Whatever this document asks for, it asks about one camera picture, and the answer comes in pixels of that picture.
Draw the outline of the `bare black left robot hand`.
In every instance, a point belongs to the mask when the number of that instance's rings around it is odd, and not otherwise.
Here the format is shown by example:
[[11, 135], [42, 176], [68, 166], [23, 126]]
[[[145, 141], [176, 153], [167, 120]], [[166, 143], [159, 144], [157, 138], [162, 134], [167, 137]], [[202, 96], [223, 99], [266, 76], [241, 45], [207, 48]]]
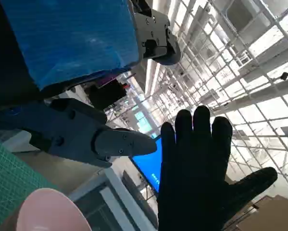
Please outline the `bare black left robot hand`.
[[181, 59], [167, 15], [144, 0], [0, 0], [0, 129], [25, 130], [42, 151], [105, 168], [112, 156], [151, 154], [151, 137], [55, 98], [143, 59]]

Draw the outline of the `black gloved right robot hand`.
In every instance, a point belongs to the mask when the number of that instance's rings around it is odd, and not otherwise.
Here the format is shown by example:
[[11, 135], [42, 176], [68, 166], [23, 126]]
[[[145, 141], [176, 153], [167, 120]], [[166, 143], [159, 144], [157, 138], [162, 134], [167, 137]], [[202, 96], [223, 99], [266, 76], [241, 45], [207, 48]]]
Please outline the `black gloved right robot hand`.
[[254, 197], [276, 180], [273, 167], [240, 181], [225, 180], [233, 129], [229, 120], [198, 106], [180, 110], [161, 127], [162, 163], [158, 203], [161, 231], [220, 231]]

